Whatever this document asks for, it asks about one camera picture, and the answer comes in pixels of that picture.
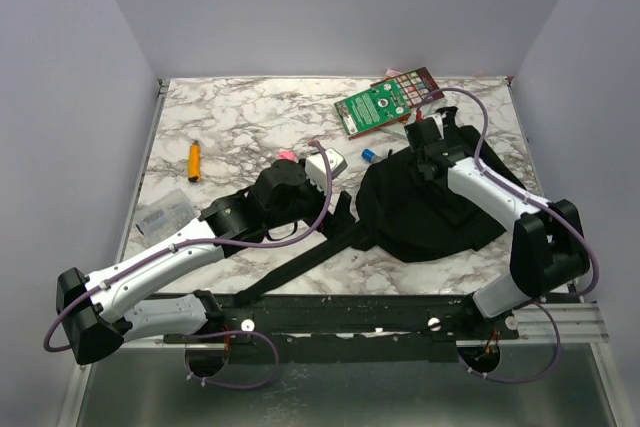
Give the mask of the black student backpack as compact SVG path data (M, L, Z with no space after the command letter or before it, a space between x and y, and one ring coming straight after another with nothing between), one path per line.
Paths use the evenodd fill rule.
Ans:
M256 302L348 247L361 251L380 247L404 263L425 262L468 249L478 251L505 232L474 203L425 181L410 148L366 170L355 206L357 222L325 230L324 242L238 292L235 304Z

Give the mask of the blue cap glue stick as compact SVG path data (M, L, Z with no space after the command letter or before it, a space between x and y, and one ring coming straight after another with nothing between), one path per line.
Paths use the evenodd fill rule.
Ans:
M370 149L364 149L361 153L361 157L369 164L376 164L383 160L383 158L377 155Z

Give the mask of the pink cap small bottle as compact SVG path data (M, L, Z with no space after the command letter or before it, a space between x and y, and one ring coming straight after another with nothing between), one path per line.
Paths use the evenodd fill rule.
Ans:
M290 161L295 161L296 160L296 156L288 150L282 150L279 152L278 154L278 159L279 160L290 160Z

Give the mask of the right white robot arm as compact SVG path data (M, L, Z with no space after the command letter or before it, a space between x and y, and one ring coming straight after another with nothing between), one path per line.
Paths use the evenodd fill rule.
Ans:
M448 146L440 114L404 130L427 183L470 201L512 236L509 270L475 291L473 306L460 314L467 336L485 337L497 316L590 270L575 205L533 195L476 158L468 146Z

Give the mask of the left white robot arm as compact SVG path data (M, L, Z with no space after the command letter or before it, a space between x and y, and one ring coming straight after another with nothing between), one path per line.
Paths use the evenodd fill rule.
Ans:
M214 200L199 217L142 253L88 274L64 271L57 278L53 326L63 329L66 349L77 364L88 365L141 338L170 334L214 340L223 322L211 293L168 300L157 292L246 248L273 249L301 239L291 234L274 240L273 229L299 222L311 231L325 229L332 219L332 182L346 167L333 149L300 161L277 160L253 185Z

